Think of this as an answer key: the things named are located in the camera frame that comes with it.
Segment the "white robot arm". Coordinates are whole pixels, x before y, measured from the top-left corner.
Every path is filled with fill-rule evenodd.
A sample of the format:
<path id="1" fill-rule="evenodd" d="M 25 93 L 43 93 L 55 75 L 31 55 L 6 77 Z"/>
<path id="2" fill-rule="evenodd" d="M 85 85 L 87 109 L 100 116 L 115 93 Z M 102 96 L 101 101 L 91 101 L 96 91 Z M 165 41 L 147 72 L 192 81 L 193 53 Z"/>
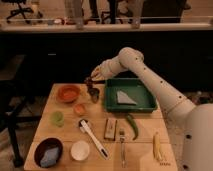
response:
<path id="1" fill-rule="evenodd" d="M 195 105 L 144 63 L 144 55 L 131 47 L 104 60 L 91 73 L 93 81 L 131 71 L 158 100 L 161 110 L 184 127 L 182 165 L 185 171 L 213 171 L 213 104 Z"/>

